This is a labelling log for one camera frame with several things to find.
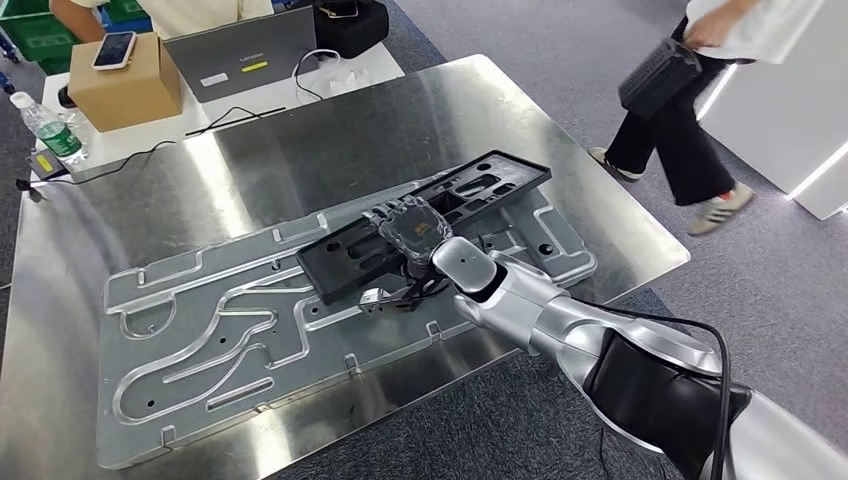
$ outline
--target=laptop logo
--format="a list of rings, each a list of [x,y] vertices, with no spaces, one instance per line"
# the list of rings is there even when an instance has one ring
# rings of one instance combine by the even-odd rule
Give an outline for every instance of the laptop logo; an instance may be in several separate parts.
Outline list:
[[[241,58],[239,59],[239,61],[241,61],[241,62],[249,62],[249,61],[251,61],[251,60],[256,60],[257,58],[262,58],[262,57],[264,57],[264,56],[265,56],[265,54],[264,54],[264,53],[262,53],[262,52],[260,52],[260,53],[254,53],[253,55],[248,55],[248,56],[246,56],[246,57],[241,57]]]

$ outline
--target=cardboard box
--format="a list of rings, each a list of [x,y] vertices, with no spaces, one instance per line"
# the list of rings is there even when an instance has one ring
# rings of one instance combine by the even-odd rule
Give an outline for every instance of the cardboard box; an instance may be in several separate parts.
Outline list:
[[[138,36],[129,64],[98,71],[100,42],[74,45],[68,95],[101,132],[182,113],[180,74],[153,33]]]

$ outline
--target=black pants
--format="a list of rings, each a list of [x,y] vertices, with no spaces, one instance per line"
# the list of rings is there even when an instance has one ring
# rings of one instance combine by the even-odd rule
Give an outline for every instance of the black pants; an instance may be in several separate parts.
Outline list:
[[[686,20],[672,38],[680,40]],[[735,181],[721,164],[709,137],[698,125],[693,104],[716,77],[734,63],[699,55],[703,72],[649,119],[628,113],[607,150],[607,161],[642,173],[654,148],[677,205],[700,203],[729,192]]]

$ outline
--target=white shirt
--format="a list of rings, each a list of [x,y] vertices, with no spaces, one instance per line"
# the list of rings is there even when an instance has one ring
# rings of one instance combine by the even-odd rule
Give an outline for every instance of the white shirt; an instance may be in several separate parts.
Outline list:
[[[686,7],[689,27],[727,0],[692,0]],[[700,48],[712,58],[745,58],[783,63],[824,0],[759,0],[730,30],[718,48]]]
[[[93,8],[108,0],[72,0]],[[161,38],[179,37],[274,13],[271,0],[138,0]]]

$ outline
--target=smartphone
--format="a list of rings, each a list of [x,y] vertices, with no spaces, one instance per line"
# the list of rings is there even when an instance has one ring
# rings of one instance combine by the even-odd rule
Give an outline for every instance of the smartphone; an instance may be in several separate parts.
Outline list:
[[[108,33],[94,57],[95,70],[117,70],[127,66],[138,35],[135,32]]]

